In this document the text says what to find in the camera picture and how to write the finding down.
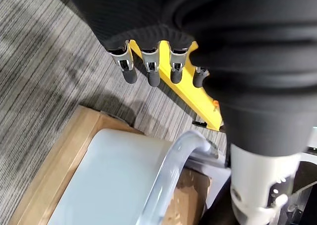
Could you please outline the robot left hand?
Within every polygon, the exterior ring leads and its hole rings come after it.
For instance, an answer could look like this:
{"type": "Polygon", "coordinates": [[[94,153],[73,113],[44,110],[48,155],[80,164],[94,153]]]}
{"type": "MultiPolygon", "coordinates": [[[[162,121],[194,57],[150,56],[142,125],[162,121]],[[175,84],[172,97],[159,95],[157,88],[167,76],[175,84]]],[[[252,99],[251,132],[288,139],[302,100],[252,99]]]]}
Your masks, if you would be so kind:
{"type": "Polygon", "coordinates": [[[169,42],[219,102],[231,167],[231,219],[267,225],[287,202],[317,123],[317,0],[72,0],[102,46],[144,53],[169,42]]]}

